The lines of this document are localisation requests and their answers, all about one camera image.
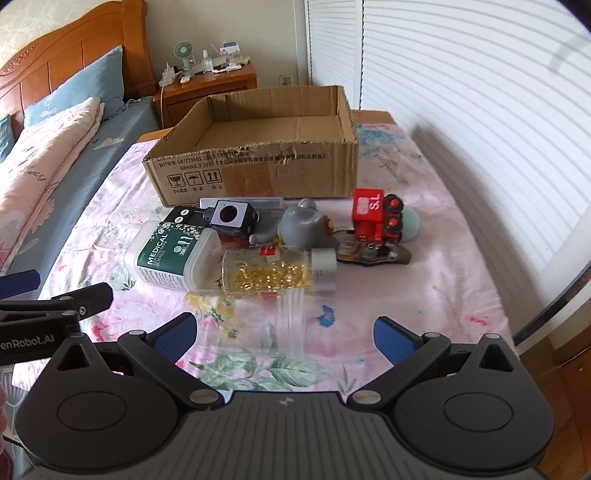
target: blue gripper pad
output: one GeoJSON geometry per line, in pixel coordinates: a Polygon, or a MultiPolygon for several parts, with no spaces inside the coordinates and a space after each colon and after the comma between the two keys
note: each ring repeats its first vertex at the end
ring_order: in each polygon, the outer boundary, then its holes
{"type": "Polygon", "coordinates": [[[14,273],[0,277],[0,300],[14,297],[26,291],[36,290],[41,284],[41,277],[37,270],[14,273]]]}
{"type": "Polygon", "coordinates": [[[182,313],[146,336],[146,343],[172,363],[189,350],[197,339],[197,319],[192,313],[182,313]]]}
{"type": "Polygon", "coordinates": [[[391,364],[397,365],[422,345],[423,339],[388,317],[374,323],[374,345],[391,364]]]}

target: light green ball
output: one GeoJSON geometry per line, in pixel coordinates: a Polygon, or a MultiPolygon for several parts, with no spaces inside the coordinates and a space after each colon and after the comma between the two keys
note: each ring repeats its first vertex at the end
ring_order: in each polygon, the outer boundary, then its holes
{"type": "Polygon", "coordinates": [[[417,212],[405,205],[402,209],[402,241],[408,242],[418,235],[421,229],[421,220],[418,219],[417,212]]]}

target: pillow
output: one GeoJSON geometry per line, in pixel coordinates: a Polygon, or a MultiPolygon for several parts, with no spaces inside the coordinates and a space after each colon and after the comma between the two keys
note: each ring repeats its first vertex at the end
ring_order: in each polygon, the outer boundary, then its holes
{"type": "Polygon", "coordinates": [[[10,115],[0,118],[0,163],[8,156],[14,147],[14,137],[10,126],[10,115]]]}
{"type": "Polygon", "coordinates": [[[35,125],[49,116],[84,102],[88,97],[99,97],[105,104],[103,119],[123,111],[123,48],[115,47],[101,58],[69,78],[56,90],[25,110],[25,127],[35,125]]]}

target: gray plush figure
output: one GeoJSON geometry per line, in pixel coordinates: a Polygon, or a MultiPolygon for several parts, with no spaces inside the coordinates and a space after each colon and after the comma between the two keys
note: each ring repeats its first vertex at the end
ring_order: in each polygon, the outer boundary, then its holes
{"type": "Polygon", "coordinates": [[[338,240],[332,236],[330,219],[316,210],[314,200],[310,199],[289,207],[279,221],[261,215],[249,242],[251,245],[279,242],[300,251],[339,246],[338,240]]]}

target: pink tablecloth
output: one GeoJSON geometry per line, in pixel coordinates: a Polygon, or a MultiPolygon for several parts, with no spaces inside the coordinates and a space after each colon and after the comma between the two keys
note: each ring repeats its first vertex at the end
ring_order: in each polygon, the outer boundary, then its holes
{"type": "MultiPolygon", "coordinates": [[[[511,343],[482,255],[433,167],[396,125],[362,125],[358,133],[358,186],[396,193],[420,217],[419,236],[405,244],[413,254],[411,264],[339,265],[336,296],[307,305],[304,358],[277,358],[270,333],[268,355],[227,355],[196,345],[179,361],[182,368],[220,390],[338,390],[346,395],[389,368],[372,341],[373,322],[381,315],[416,333],[437,331],[455,342],[477,342],[494,331],[511,343]]],[[[239,316],[232,300],[154,287],[136,281],[123,266],[141,223],[168,212],[141,164],[152,145],[133,145],[111,172],[43,289],[46,298],[101,281],[111,284],[111,309],[83,325],[94,341],[115,340],[131,329],[151,331],[184,311],[202,311],[210,326],[231,325],[239,316]]],[[[350,225],[350,200],[325,200],[318,207],[337,228],[350,225]]],[[[42,367],[43,362],[17,365],[13,383],[29,389],[42,367]]]]}

